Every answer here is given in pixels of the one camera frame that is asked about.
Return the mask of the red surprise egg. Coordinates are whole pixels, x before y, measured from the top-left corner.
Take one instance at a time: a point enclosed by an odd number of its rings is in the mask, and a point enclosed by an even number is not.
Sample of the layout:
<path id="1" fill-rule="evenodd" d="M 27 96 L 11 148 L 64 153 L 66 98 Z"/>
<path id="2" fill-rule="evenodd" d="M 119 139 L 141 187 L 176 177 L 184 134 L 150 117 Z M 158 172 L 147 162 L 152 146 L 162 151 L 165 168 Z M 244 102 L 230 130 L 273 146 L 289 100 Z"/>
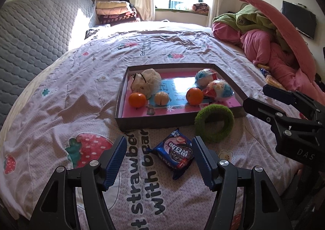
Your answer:
<path id="1" fill-rule="evenodd" d="M 227 81 L 214 80 L 204 88 L 203 95 L 214 100 L 223 101 L 232 98 L 235 92 Z"/>

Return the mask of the orange tangerine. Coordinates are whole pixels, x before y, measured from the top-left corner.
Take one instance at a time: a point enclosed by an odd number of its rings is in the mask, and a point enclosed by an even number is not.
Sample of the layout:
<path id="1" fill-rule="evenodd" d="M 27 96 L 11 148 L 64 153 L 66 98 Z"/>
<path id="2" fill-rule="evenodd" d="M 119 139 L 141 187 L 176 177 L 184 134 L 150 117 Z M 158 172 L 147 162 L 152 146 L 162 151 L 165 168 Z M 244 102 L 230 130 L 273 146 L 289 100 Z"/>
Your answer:
<path id="1" fill-rule="evenodd" d="M 203 92 L 199 88 L 192 87 L 186 93 L 186 100 L 192 106 L 199 105 L 203 99 Z"/>
<path id="2" fill-rule="evenodd" d="M 132 93 L 128 98 L 128 102 L 133 108 L 141 108 L 146 105 L 147 99 L 142 93 Z"/>

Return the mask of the blue cookie packet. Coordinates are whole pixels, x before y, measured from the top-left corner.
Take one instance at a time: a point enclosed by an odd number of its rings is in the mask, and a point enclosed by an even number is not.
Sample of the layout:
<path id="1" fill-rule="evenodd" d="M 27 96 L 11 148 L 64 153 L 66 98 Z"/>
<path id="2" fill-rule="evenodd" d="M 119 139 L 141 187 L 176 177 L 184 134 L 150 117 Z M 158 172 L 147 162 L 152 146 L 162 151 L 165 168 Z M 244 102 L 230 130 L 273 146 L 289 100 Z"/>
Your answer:
<path id="1" fill-rule="evenodd" d="M 158 156 L 173 172 L 173 180 L 178 180 L 194 160 L 192 142 L 179 129 L 171 132 L 150 153 Z"/>

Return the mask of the beige walnut ball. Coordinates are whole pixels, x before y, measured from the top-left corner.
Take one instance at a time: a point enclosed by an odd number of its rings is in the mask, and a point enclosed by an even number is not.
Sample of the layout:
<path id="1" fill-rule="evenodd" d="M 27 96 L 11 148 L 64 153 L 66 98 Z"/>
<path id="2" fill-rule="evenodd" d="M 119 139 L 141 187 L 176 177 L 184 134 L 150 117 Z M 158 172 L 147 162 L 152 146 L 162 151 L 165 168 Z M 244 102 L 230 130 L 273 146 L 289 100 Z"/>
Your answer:
<path id="1" fill-rule="evenodd" d="M 168 102 L 170 101 L 169 99 L 169 95 L 167 94 L 167 92 L 165 91 L 158 91 L 155 95 L 154 95 L 154 102 L 158 105 L 158 106 L 165 106 L 168 104 Z"/>

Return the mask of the yellow snack packet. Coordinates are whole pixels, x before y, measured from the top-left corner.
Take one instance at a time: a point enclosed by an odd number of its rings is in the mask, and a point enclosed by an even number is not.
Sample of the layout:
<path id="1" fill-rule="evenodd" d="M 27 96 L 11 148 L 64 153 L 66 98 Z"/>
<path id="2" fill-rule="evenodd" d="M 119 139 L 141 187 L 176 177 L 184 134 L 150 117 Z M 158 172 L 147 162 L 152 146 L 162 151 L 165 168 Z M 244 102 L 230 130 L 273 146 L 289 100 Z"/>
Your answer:
<path id="1" fill-rule="evenodd" d="M 282 84 L 280 84 L 273 76 L 271 75 L 267 75 L 265 77 L 265 81 L 268 85 L 270 86 L 273 86 L 275 88 L 279 88 L 279 89 L 282 89 L 282 90 L 286 90 Z"/>

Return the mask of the pink pillow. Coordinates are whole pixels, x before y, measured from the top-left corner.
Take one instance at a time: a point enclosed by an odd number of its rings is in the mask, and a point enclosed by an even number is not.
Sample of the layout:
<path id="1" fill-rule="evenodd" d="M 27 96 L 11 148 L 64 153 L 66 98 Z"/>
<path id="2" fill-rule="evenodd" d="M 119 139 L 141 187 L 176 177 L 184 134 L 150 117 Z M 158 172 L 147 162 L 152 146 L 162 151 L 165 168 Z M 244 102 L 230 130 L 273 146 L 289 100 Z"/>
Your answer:
<path id="1" fill-rule="evenodd" d="M 264 0 L 239 0 L 248 3 L 262 12 L 276 26 L 293 51 L 301 71 L 310 81 L 315 80 L 316 63 L 303 37 L 293 24 L 274 6 Z"/>

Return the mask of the blue snack wrapper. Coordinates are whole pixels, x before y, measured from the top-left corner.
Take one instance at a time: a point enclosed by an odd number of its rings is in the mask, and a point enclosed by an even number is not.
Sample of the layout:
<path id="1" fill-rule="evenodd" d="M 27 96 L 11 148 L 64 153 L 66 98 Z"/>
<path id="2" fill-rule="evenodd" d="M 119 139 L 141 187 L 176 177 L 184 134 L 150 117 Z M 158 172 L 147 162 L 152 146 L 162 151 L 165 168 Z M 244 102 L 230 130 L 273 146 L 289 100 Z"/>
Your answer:
<path id="1" fill-rule="evenodd" d="M 264 77 L 271 75 L 269 66 L 258 64 L 257 67 L 260 69 L 260 71 Z"/>

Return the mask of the pink crumpled duvet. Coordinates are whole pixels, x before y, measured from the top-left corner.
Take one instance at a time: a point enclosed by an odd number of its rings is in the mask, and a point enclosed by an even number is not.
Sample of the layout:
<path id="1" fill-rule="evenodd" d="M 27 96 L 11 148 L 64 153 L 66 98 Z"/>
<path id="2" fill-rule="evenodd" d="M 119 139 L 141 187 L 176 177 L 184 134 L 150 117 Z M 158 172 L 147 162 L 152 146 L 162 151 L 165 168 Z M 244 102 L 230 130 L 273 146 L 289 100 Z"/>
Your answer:
<path id="1" fill-rule="evenodd" d="M 213 23 L 212 31 L 216 39 L 240 47 L 255 66 L 268 66 L 271 75 L 286 90 L 300 91 L 324 104 L 324 92 L 301 69 L 293 68 L 295 56 L 286 55 L 270 33 L 253 29 L 242 34 L 222 22 Z"/>

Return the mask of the blue white surprise egg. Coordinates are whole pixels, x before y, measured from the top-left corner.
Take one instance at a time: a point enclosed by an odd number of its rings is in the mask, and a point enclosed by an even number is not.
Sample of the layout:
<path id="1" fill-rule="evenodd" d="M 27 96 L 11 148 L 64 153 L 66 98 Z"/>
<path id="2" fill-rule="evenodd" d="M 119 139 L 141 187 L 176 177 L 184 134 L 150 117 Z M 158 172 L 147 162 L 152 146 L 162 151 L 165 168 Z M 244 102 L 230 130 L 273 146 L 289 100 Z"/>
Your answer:
<path id="1" fill-rule="evenodd" d="M 195 75 L 195 84 L 198 88 L 202 89 L 217 78 L 217 71 L 213 69 L 202 69 L 198 71 Z"/>

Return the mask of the green blanket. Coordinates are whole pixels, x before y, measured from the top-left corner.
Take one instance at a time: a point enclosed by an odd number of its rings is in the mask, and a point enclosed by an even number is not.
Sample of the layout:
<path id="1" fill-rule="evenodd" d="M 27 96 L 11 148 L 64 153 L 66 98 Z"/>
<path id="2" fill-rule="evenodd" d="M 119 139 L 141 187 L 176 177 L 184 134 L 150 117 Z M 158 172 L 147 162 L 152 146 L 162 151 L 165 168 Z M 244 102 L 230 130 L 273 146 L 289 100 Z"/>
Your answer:
<path id="1" fill-rule="evenodd" d="M 214 18 L 212 31 L 215 38 L 240 45 L 240 38 L 246 32 L 259 29 L 270 33 L 276 38 L 285 52 L 290 52 L 291 48 L 282 37 L 280 30 L 261 11 L 252 5 L 246 5 L 237 13 L 226 13 Z"/>

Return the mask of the dark cardboard tray pink inside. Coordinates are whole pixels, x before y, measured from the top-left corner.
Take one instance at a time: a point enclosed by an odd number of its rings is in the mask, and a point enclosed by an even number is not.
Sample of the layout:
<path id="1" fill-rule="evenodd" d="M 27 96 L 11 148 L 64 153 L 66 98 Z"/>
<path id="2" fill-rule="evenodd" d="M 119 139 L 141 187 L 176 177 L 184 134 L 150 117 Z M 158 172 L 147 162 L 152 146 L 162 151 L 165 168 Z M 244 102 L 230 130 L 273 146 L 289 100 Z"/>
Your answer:
<path id="1" fill-rule="evenodd" d="M 133 108 L 128 102 L 131 95 L 131 84 L 134 75 L 146 69 L 154 69 L 161 76 L 160 90 L 169 95 L 170 101 L 165 106 L 154 102 L 154 97 L 141 108 Z M 234 95 L 227 100 L 203 100 L 199 106 L 187 103 L 187 91 L 195 87 L 195 75 L 202 69 L 212 69 L 217 78 L 225 80 L 234 91 Z M 123 132 L 134 129 L 160 129 L 181 127 L 194 124 L 197 113 L 209 104 L 221 104 L 228 107 L 235 118 L 245 117 L 242 106 L 247 95 L 241 88 L 217 65 L 213 63 L 165 63 L 141 66 L 130 66 L 123 77 L 116 105 L 115 120 Z"/>

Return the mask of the patterned cushion on windowsill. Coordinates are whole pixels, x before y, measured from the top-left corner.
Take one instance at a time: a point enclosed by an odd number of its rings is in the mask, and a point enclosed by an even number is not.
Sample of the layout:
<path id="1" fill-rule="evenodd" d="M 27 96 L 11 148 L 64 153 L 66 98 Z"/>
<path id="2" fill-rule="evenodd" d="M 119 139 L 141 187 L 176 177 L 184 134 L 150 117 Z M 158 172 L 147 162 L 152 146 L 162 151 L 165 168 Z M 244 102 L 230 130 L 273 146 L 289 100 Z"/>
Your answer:
<path id="1" fill-rule="evenodd" d="M 207 15 L 209 13 L 209 6 L 206 3 L 196 3 L 192 5 L 192 11 L 195 13 Z"/>

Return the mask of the grey quilted headboard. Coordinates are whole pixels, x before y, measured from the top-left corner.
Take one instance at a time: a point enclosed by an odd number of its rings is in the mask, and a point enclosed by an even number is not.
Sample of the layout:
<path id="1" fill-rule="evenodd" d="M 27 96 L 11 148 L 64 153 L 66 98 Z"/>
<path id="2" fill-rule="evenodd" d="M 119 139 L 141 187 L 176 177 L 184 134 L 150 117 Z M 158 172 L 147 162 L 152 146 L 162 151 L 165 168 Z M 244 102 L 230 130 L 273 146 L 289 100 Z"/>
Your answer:
<path id="1" fill-rule="evenodd" d="M 1 8 L 1 123 L 44 69 L 96 25 L 96 0 L 14 0 Z"/>

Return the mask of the stack of folded blankets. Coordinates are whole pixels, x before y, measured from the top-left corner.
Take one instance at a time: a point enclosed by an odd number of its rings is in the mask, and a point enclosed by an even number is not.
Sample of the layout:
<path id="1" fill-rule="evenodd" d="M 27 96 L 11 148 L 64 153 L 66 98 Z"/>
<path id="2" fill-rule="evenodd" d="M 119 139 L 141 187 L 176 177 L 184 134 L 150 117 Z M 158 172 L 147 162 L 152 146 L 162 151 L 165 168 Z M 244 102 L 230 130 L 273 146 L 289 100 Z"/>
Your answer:
<path id="1" fill-rule="evenodd" d="M 136 8 L 127 1 L 98 1 L 96 14 L 101 25 L 115 26 L 141 21 Z"/>

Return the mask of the black wall television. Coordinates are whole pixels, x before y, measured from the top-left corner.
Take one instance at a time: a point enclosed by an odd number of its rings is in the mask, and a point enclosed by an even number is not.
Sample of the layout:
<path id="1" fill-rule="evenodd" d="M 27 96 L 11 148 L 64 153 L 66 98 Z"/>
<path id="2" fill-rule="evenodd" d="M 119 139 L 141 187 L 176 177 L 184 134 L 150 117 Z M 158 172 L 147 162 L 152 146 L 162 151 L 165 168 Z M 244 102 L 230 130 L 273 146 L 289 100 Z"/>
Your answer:
<path id="1" fill-rule="evenodd" d="M 283 1 L 282 14 L 293 26 L 309 39 L 314 39 L 316 33 L 316 15 L 304 7 Z"/>

